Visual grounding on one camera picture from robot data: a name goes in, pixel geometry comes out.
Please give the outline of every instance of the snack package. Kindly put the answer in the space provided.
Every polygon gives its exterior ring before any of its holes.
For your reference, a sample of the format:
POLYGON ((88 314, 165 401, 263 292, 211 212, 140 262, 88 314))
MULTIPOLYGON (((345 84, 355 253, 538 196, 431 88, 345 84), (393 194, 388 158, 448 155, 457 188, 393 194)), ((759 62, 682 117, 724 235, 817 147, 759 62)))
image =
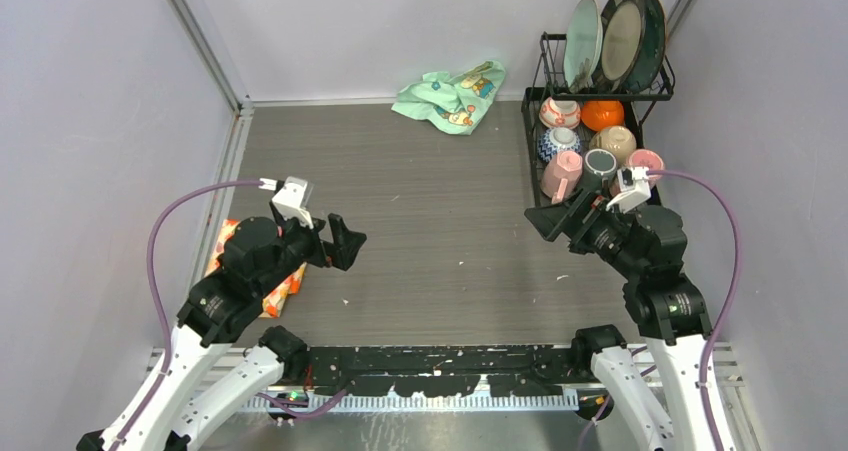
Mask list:
MULTIPOLYGON (((224 243, 233 236, 238 223, 235 219, 227 219, 221 225, 218 240, 215 242, 215 250, 209 259, 209 265, 206 267, 206 274, 218 269, 218 256, 224 252, 224 243)), ((283 311, 283 305, 286 303, 286 297, 289 294, 297 294, 300 291, 300 283, 303 280, 304 272, 306 272, 306 263, 303 263, 294 274, 286 278, 274 291, 271 291, 271 294, 262 301, 264 312, 259 315, 260 318, 280 317, 280 313, 283 311)))

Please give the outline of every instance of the mug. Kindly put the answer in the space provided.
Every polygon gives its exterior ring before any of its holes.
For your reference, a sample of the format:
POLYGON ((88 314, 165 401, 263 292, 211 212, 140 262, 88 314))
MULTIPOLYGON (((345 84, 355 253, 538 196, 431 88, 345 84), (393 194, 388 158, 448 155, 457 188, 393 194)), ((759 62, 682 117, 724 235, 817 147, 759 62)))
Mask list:
POLYGON ((590 149, 583 156, 583 175, 580 187, 600 190, 615 177, 618 161, 606 149, 590 149))
POLYGON ((608 126, 592 137, 589 148, 606 149, 623 166, 636 151, 636 137, 624 126, 608 126))
POLYGON ((553 98, 548 98, 542 102, 539 119, 549 128, 574 128, 580 124, 580 105, 577 101, 554 101, 553 98))
POLYGON ((551 128, 539 139, 539 159, 550 163, 560 151, 574 151, 580 154, 583 144, 574 130, 569 128, 551 128))
POLYGON ((542 174, 542 192, 557 204, 567 198, 583 174, 583 158, 574 151, 560 151, 545 167, 542 174))
MULTIPOLYGON (((665 169, 665 163, 660 155, 649 149, 637 149, 636 151, 633 151, 633 154, 627 158, 627 162, 624 163, 624 166, 628 168, 645 167, 650 170, 665 169)), ((662 176, 648 176, 648 183, 650 183, 651 188, 657 184, 657 181, 659 181, 661 177, 662 176)), ((610 195, 615 196, 620 192, 621 188, 618 185, 618 178, 616 178, 610 186, 610 195)))

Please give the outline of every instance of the white wall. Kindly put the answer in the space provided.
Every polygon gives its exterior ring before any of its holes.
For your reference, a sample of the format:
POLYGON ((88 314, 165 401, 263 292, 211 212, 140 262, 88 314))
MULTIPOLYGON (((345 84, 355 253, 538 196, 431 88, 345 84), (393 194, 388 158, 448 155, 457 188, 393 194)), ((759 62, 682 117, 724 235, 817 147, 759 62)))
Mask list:
POLYGON ((217 54, 232 57, 253 100, 276 101, 394 97, 423 73, 484 59, 506 66, 500 96, 519 96, 539 36, 564 33, 579 0, 202 1, 193 8, 222 36, 217 54))
MULTIPOLYGON (((161 346, 147 233, 211 182, 232 113, 166 0, 0 0, 0 449, 73 449, 161 346)), ((157 246, 169 315, 208 203, 157 246)))
MULTIPOLYGON (((674 98, 646 141, 724 191, 744 238, 733 343, 766 450, 848 448, 846 0, 697 0, 670 47, 674 98)), ((721 209, 664 178, 712 317, 732 268, 721 209)))

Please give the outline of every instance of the gray floor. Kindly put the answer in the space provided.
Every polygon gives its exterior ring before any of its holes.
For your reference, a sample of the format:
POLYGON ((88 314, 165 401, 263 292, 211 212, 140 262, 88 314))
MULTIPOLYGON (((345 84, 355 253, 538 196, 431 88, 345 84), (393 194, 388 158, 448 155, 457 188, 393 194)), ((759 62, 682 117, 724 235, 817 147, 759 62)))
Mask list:
MULTIPOLYGON (((526 149, 513 102, 471 136, 389 105, 257 109, 240 175, 308 179, 315 215, 368 234, 349 272, 307 270, 280 324, 314 345, 567 343, 600 324, 636 338, 623 279, 524 219, 526 149)), ((267 216, 268 199, 240 189, 231 217, 267 216)), ((274 324, 257 320, 239 345, 274 324)))

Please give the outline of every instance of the black dish rack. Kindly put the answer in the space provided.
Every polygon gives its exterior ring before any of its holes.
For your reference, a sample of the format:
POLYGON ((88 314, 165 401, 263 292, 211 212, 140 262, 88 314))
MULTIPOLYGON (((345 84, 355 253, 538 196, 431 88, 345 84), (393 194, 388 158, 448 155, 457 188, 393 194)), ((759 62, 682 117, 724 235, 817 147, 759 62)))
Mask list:
MULTIPOLYGON (((566 37, 564 34, 542 33, 539 40, 539 47, 542 52, 539 56, 539 64, 536 66, 536 73, 533 75, 533 86, 524 90, 524 100, 521 103, 524 132, 527 138, 527 152, 530 155, 530 182, 533 185, 533 200, 536 206, 550 204, 550 199, 542 194, 539 185, 539 179, 541 179, 545 169, 545 162, 539 159, 536 154, 536 143, 539 142, 539 138, 546 130, 546 126, 539 118, 539 109, 545 99, 553 96, 557 100, 577 101, 581 105, 591 100, 620 101, 624 106, 624 125, 636 137, 638 147, 642 148, 644 147, 642 125, 648 119, 648 115, 651 114, 657 101, 668 101, 674 95, 675 76, 668 56, 663 58, 660 72, 654 82, 641 93, 628 93, 626 91, 597 93, 592 90, 570 93, 565 82, 565 70, 562 64, 565 44, 566 37), (636 111, 633 109, 634 102, 644 102, 647 105, 641 113, 641 118, 636 116, 636 111)), ((588 149, 589 141, 594 132, 583 126, 582 123, 576 131, 580 140, 583 141, 583 148, 588 149)), ((659 204, 656 189, 654 189, 651 202, 659 204)))

